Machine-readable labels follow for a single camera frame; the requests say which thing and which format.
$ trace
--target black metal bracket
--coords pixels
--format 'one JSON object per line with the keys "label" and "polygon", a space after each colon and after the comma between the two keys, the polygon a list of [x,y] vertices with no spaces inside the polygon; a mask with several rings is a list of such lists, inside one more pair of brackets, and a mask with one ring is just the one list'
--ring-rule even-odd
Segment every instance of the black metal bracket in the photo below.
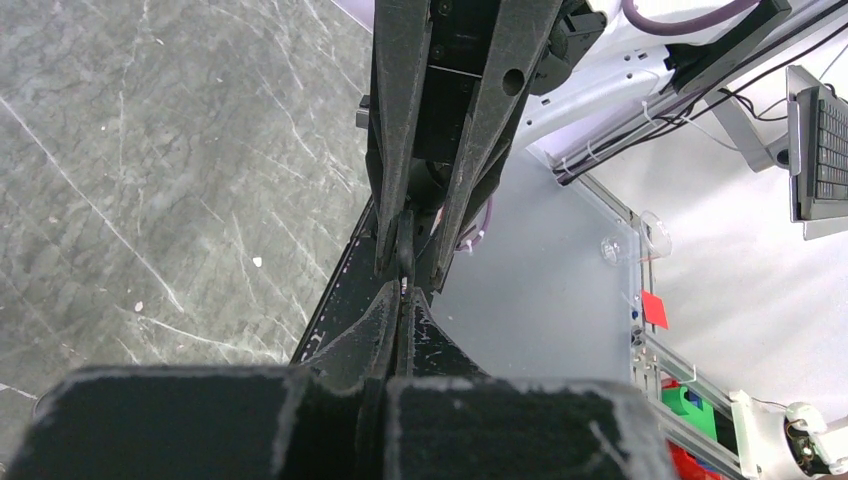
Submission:
{"label": "black metal bracket", "polygon": [[562,8],[562,0],[376,1],[366,164],[377,274],[393,263],[401,212],[435,220],[441,208],[425,270],[436,288],[444,284],[464,223],[498,184],[495,167]]}
{"label": "black metal bracket", "polygon": [[606,16],[591,11],[585,1],[566,1],[542,52],[530,94],[545,95],[568,80],[606,26]]}
{"label": "black metal bracket", "polygon": [[107,367],[45,408],[4,478],[677,478],[644,395],[604,382]]}
{"label": "black metal bracket", "polygon": [[701,91],[721,80],[757,48],[792,12],[788,0],[762,0],[736,27],[708,45],[669,45],[666,61],[676,70],[670,87],[677,93]]}

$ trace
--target red tag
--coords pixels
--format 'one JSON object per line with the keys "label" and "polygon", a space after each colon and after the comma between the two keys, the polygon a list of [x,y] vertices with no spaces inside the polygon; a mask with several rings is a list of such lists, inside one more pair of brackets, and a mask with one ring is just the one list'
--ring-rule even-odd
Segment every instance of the red tag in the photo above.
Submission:
{"label": "red tag", "polygon": [[668,330],[668,317],[665,316],[665,306],[660,297],[642,290],[642,308],[646,322]]}

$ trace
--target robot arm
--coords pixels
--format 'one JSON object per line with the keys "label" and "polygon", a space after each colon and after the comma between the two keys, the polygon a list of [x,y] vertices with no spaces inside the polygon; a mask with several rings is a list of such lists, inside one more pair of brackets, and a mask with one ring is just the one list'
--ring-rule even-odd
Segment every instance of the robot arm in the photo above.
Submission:
{"label": "robot arm", "polygon": [[[725,3],[645,0],[634,13],[632,0],[377,0],[366,156],[376,271],[393,264],[409,211],[415,231],[435,232],[414,238],[412,251],[429,259],[427,282],[441,289],[512,149],[670,86],[698,91],[790,10],[786,0],[734,0],[747,6],[722,20]],[[676,27],[646,35],[630,22],[637,17]]]}
{"label": "robot arm", "polygon": [[[802,462],[820,460],[830,473],[848,473],[848,417],[825,423],[821,412],[808,403],[796,402],[786,410],[790,443],[796,444]],[[805,435],[793,436],[792,430]]]}

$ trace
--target metal frame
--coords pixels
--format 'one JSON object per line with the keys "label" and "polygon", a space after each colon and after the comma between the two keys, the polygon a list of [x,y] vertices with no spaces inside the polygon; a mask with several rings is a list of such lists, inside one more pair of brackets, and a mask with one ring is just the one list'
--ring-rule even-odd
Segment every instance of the metal frame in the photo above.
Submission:
{"label": "metal frame", "polygon": [[[769,48],[769,45],[772,42],[791,32],[798,24],[806,23],[807,21],[812,20],[822,12],[828,11],[833,7],[837,8],[831,11],[824,19],[819,20],[814,25],[809,26],[797,35],[788,39],[785,43],[781,45],[781,47],[772,49],[771,51],[768,51],[768,53],[759,55],[760,52]],[[763,65],[767,61],[780,54],[781,51],[790,48],[793,45],[798,44],[799,42],[802,42],[809,36],[821,31],[824,28],[827,28],[830,24],[840,20],[840,17],[842,17],[846,13],[848,13],[848,4],[841,5],[837,1],[812,2],[810,4],[805,5],[804,7],[796,11],[789,19],[789,21],[783,23],[778,28],[776,28],[771,33],[771,35],[767,37],[766,42],[763,42],[760,48],[755,50],[753,55],[759,55],[756,57],[755,60],[750,62],[746,67],[729,75],[723,80],[723,83],[731,83],[734,80],[740,78],[745,73],[748,73],[751,70]],[[669,91],[648,101],[647,111],[652,116],[662,113],[676,114],[682,111],[690,100],[690,97],[680,96],[675,94],[673,91]],[[605,127],[602,127],[601,131],[597,132],[596,134],[590,135],[587,139],[584,140],[590,141],[590,143],[593,145],[601,145],[621,135],[627,135],[628,132],[631,131],[632,136],[630,138],[639,138],[643,135],[649,134],[655,128],[651,123],[646,121],[644,112],[641,109],[637,111],[631,111],[630,114],[626,115],[625,117],[626,118],[623,121],[616,121],[615,119],[613,119],[612,122],[607,124]],[[575,173],[582,174],[591,170],[595,166],[600,165],[604,161],[611,158],[616,150],[617,149],[615,148],[610,148],[603,152],[595,152],[594,154],[591,154],[591,157],[594,161],[590,162],[585,166],[585,168],[582,168],[579,172]],[[581,141],[579,144],[574,145],[572,148],[560,153],[564,153],[564,155],[555,156],[559,156],[565,159],[582,159],[590,156],[587,141]]]}
{"label": "metal frame", "polygon": [[766,145],[760,138],[759,132],[754,127],[754,122],[748,117],[742,106],[735,98],[725,100],[725,95],[713,92],[704,100],[712,106],[712,112],[718,119],[724,131],[739,149],[745,163],[755,173],[773,166],[781,166],[777,161],[780,150]]}
{"label": "metal frame", "polygon": [[578,70],[547,95],[527,100],[513,149],[523,149],[593,112],[659,93],[671,81],[668,50],[634,50],[597,68]]}
{"label": "metal frame", "polygon": [[[629,221],[631,227],[634,229],[640,228],[640,217],[604,188],[594,177],[587,174],[580,177],[579,181],[620,215],[622,219]],[[647,246],[644,245],[644,241],[641,243],[643,253],[647,253]],[[653,263],[647,261],[640,265],[642,289],[653,293]],[[696,458],[707,462],[718,473],[727,478],[746,479],[740,467],[739,457],[736,454],[699,432],[662,403],[662,373],[665,372],[681,383],[685,383],[690,390],[708,401],[716,412],[732,420],[733,412],[728,394],[709,378],[699,374],[695,365],[663,345],[655,335],[656,327],[648,325],[644,316],[633,319],[633,328],[634,336],[631,346],[633,350],[631,365],[633,384],[636,388],[642,390],[647,397],[648,403],[657,414],[660,427],[668,440]]]}
{"label": "metal frame", "polygon": [[648,402],[659,414],[660,427],[674,444],[707,462],[718,473],[728,478],[746,479],[742,475],[738,456],[686,423],[659,400],[649,398]]}

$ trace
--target green block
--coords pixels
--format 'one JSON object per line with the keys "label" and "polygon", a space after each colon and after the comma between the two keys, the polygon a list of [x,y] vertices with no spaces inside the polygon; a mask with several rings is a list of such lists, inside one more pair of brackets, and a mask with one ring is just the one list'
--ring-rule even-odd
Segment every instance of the green block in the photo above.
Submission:
{"label": "green block", "polygon": [[667,388],[663,390],[663,403],[677,416],[683,418],[704,435],[718,441],[713,406],[701,399],[701,406],[686,400],[687,387]]}

